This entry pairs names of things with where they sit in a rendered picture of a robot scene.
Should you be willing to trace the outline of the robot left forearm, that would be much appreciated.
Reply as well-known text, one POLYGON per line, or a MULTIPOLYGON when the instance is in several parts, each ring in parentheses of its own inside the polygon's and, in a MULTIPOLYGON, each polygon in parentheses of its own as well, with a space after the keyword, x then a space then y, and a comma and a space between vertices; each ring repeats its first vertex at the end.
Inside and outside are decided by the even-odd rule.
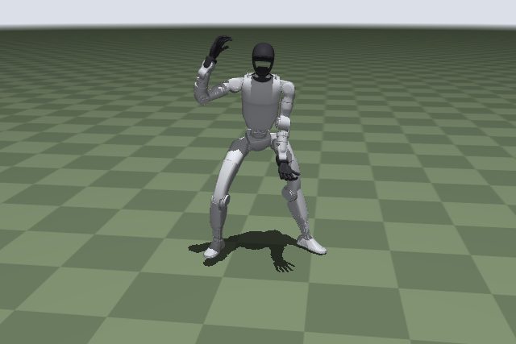
MULTIPOLYGON (((289 129, 290 129, 290 124, 289 124, 289 129)), ((277 132, 277 146, 276 146, 275 152, 279 156, 280 160, 287 160, 286 154, 288 151, 287 145, 288 145, 289 129, 287 131, 277 132)))

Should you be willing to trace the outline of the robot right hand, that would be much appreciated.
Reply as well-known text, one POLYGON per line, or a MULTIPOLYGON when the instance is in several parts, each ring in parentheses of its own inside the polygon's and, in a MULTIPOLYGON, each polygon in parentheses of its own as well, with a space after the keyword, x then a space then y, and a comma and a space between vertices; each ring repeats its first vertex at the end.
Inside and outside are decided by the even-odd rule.
POLYGON ((203 64, 205 68, 209 68, 212 61, 214 61, 215 64, 217 63, 216 58, 218 57, 219 53, 229 48, 229 46, 225 46, 222 48, 222 46, 228 40, 232 41, 231 37, 228 35, 221 35, 216 38, 214 44, 211 46, 210 54, 206 57, 206 60, 203 64))

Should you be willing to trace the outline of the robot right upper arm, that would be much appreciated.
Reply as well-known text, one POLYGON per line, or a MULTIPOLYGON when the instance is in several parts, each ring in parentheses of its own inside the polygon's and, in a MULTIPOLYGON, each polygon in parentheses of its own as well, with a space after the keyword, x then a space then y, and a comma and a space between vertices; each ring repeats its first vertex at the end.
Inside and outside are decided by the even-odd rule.
POLYGON ((242 89, 243 79, 244 77, 231 78, 230 80, 213 86, 209 91, 206 92, 199 92, 196 90, 194 92, 194 97, 199 104, 205 105, 214 99, 227 95, 228 91, 232 93, 239 92, 242 89))

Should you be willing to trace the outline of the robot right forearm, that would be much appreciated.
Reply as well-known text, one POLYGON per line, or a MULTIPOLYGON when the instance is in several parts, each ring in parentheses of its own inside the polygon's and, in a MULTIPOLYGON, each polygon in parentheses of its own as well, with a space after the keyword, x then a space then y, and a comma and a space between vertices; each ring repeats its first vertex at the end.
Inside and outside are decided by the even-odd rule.
POLYGON ((199 92, 206 92, 207 91, 207 89, 208 89, 208 81, 210 79, 210 74, 215 69, 214 61, 211 62, 209 68, 205 68, 203 66, 204 62, 205 62, 205 60, 202 62, 202 67, 198 70, 197 81, 195 82, 194 88, 193 88, 194 92, 196 90, 199 91, 199 92))

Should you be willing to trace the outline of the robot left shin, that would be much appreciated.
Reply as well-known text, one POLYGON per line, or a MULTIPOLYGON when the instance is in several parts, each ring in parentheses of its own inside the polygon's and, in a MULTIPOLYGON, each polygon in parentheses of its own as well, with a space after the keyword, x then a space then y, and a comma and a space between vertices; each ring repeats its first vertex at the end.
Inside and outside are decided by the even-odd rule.
POLYGON ((297 222, 299 229, 302 233, 302 237, 305 240, 310 240, 313 238, 310 232, 310 224, 308 221, 308 211, 306 207, 306 201, 304 195, 299 189, 297 191, 298 198, 293 201, 287 202, 287 206, 289 208, 290 213, 293 216, 293 219, 297 222), (310 235, 309 235, 310 232, 310 235), (307 237, 306 237, 307 236, 307 237))

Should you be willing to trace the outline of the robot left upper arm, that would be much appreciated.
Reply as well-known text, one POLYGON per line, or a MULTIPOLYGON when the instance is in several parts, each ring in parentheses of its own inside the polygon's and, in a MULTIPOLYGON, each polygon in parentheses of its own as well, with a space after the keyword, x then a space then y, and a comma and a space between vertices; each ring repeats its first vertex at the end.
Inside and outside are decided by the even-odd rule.
POLYGON ((289 129, 289 115, 293 108, 293 101, 295 96, 295 85, 290 81, 280 80, 281 92, 284 97, 281 98, 279 118, 276 118, 275 126, 278 130, 287 131, 289 129))

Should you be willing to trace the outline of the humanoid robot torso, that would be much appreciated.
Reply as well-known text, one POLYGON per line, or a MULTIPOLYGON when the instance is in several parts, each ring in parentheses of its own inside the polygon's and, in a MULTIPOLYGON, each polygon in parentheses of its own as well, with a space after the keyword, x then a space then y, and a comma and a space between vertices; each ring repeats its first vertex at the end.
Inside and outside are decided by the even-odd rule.
POLYGON ((245 137, 248 141, 249 151, 262 151, 271 146, 272 129, 276 121, 281 98, 280 77, 272 74, 266 78, 267 82, 254 80, 256 73, 244 75, 242 84, 242 114, 247 124, 245 137))

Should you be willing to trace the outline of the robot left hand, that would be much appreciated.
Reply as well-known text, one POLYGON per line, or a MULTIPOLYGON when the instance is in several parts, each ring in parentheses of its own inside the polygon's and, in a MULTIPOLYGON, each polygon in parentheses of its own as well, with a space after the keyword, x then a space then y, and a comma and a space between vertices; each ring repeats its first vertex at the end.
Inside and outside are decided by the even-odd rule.
POLYGON ((295 172, 294 170, 291 169, 291 167, 288 165, 289 164, 288 158, 287 158, 287 160, 280 160, 279 156, 277 155, 276 162, 277 162, 277 166, 279 167, 278 172, 280 174, 281 180, 285 179, 285 180, 291 181, 291 180, 298 179, 298 176, 300 176, 300 173, 295 172), (292 173, 297 175, 296 178, 293 176, 292 173))

